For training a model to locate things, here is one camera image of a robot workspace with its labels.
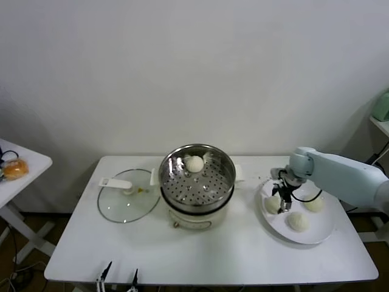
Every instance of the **wooden floor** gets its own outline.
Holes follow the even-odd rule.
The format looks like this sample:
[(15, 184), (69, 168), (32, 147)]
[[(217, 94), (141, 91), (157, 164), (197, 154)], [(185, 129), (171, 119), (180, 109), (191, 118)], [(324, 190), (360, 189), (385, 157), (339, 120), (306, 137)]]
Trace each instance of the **wooden floor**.
[[(67, 218), (47, 218), (47, 217), (38, 217), (38, 216), (28, 216), (26, 218), (26, 223), (35, 231), (39, 230), (40, 227), (47, 221), (54, 221), (55, 227), (50, 231), (50, 233), (45, 237), (46, 240), (50, 241), (53, 244), (57, 244), (61, 234), (67, 224)], [(354, 227), (359, 232), (374, 231), (375, 227), (369, 218), (366, 217), (352, 217), (351, 221), (354, 224)], [(6, 223), (0, 218), (0, 233), (5, 229)], [(16, 245), (18, 250), (20, 250), (26, 243), (27, 240), (19, 234), (17, 231), (14, 231), (16, 238)], [(341, 286), (337, 291), (338, 292), (381, 292), (389, 291), (389, 247), (385, 243), (367, 243), (367, 250), (370, 253), (370, 256), (373, 258), (378, 270), (379, 278), (371, 282), (359, 282), (359, 283), (346, 283)], [(13, 272), (14, 266), (12, 258), (15, 255), (15, 248), (13, 244), (13, 238), (11, 235), (0, 246), (0, 282), (10, 277)], [(36, 262), (42, 261), (47, 263), (49, 257), (45, 254), (34, 250), (28, 258), (17, 268), (22, 268), (24, 266), (32, 265)], [(37, 270), (33, 274), (31, 283), (24, 289), (20, 290), (23, 292), (40, 292), (45, 286), (45, 278), (43, 277), (44, 265), (38, 264), (35, 266)], [(0, 284), (0, 292), (8, 291), (8, 284)], [(302, 292), (309, 291), (312, 286), (301, 286)], [(65, 291), (71, 292), (74, 287), (71, 284), (64, 284), (58, 282), (48, 282), (45, 292), (56, 292), (56, 291)], [(145, 287), (144, 292), (157, 292), (158, 287)], [(238, 292), (239, 287), (161, 287), (159, 292)], [(244, 292), (254, 292), (254, 291), (268, 291), (268, 292), (291, 292), (294, 291), (292, 286), (274, 286), (274, 287), (245, 287)]]

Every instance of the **white wall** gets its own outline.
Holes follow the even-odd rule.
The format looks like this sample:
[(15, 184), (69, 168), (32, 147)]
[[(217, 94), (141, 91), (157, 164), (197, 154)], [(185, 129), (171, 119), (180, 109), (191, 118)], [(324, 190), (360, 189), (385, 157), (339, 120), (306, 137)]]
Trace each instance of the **white wall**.
[(366, 158), (388, 27), (387, 1), (2, 1), (0, 135), (54, 161), (16, 201), (72, 210), (99, 157), (190, 142)]

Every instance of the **green object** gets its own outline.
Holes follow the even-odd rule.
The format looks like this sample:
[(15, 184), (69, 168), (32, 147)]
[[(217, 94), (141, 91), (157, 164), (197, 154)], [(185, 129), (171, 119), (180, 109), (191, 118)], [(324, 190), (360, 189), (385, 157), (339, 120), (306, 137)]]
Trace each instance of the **green object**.
[(381, 122), (389, 120), (389, 92), (378, 99), (371, 115)]

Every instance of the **pot base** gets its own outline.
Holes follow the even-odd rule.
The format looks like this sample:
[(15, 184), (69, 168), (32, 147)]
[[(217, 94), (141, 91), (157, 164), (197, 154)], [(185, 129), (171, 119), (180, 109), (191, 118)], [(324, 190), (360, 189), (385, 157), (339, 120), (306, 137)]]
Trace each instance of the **pot base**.
[(227, 206), (222, 209), (208, 215), (203, 216), (191, 216), (180, 213), (170, 207), (168, 207), (168, 214), (173, 222), (174, 228), (185, 228), (185, 229), (207, 229), (215, 227), (224, 219), (227, 213)]

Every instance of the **steamed bun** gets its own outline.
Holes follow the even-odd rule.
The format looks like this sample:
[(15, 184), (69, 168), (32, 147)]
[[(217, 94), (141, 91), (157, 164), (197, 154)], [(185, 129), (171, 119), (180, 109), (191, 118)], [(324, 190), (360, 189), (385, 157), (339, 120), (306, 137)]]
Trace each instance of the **steamed bun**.
[[(306, 198), (304, 198), (304, 200), (306, 201), (311, 200), (315, 196), (316, 196), (315, 194), (308, 195)], [(310, 210), (311, 212), (315, 212), (315, 213), (320, 212), (324, 208), (324, 199), (321, 196), (319, 196), (316, 200), (312, 202), (304, 203), (304, 207)]]
[(287, 223), (293, 230), (297, 232), (304, 232), (309, 228), (308, 218), (301, 212), (290, 213), (287, 217)]
[(270, 214), (277, 214), (280, 208), (281, 199), (279, 196), (271, 196), (265, 200), (265, 208)]
[(204, 167), (204, 161), (200, 156), (190, 156), (185, 160), (185, 166), (188, 171), (196, 173), (200, 172)]

